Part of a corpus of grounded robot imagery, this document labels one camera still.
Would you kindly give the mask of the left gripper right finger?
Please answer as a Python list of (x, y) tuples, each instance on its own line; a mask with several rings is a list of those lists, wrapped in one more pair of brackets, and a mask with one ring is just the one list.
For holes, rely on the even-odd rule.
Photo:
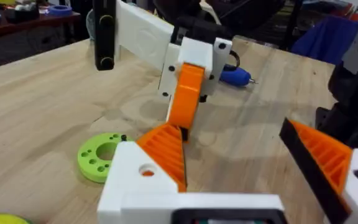
[(280, 138), (301, 170), (328, 224), (358, 224), (358, 148), (291, 119)]

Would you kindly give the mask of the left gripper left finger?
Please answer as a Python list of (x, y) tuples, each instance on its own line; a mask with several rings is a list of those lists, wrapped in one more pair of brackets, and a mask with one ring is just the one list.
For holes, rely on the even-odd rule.
[(99, 199), (98, 222), (123, 223), (122, 200), (127, 194), (177, 192), (177, 183), (136, 142), (120, 142)]

